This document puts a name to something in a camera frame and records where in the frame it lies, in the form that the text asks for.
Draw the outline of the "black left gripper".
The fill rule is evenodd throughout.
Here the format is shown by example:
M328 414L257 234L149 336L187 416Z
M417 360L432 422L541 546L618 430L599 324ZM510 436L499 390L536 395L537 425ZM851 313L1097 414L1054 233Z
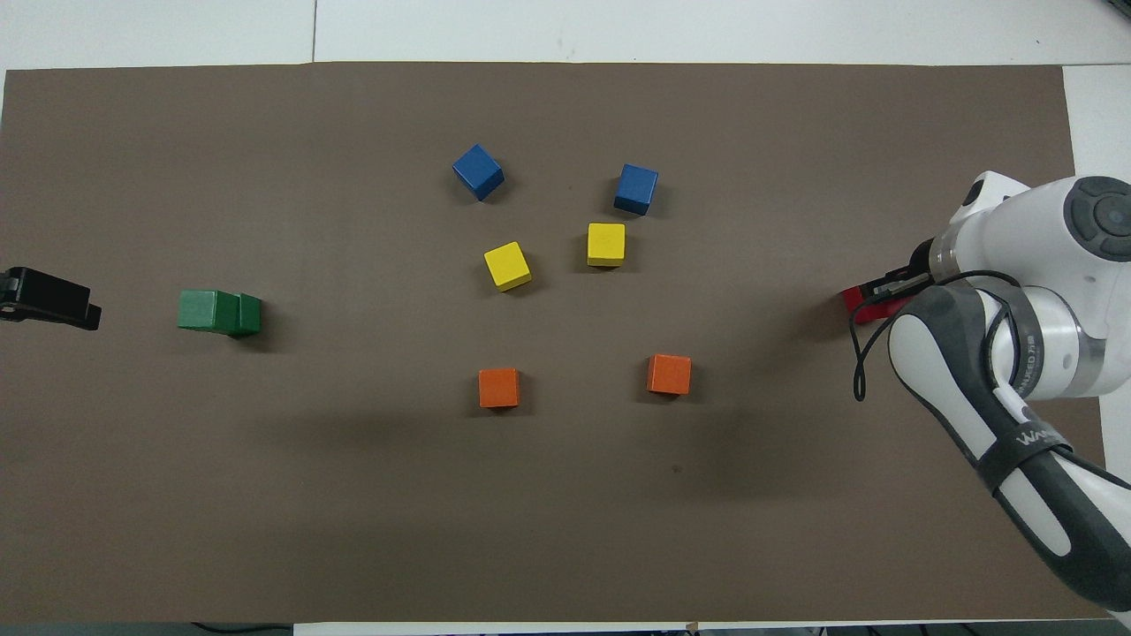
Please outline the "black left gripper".
M85 313L64 315L54 323L83 330L98 330L102 308L89 306L90 290L44 270L12 267L3 270L3 306L40 311L40 313Z

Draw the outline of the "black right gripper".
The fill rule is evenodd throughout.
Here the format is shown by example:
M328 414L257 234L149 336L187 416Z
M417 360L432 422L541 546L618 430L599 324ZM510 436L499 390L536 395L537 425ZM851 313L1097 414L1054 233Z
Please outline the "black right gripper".
M929 238L917 246L904 270L888 270L884 276L861 284L860 307L903 307L916 294L917 285L936 282L930 270L933 243L933 238Z

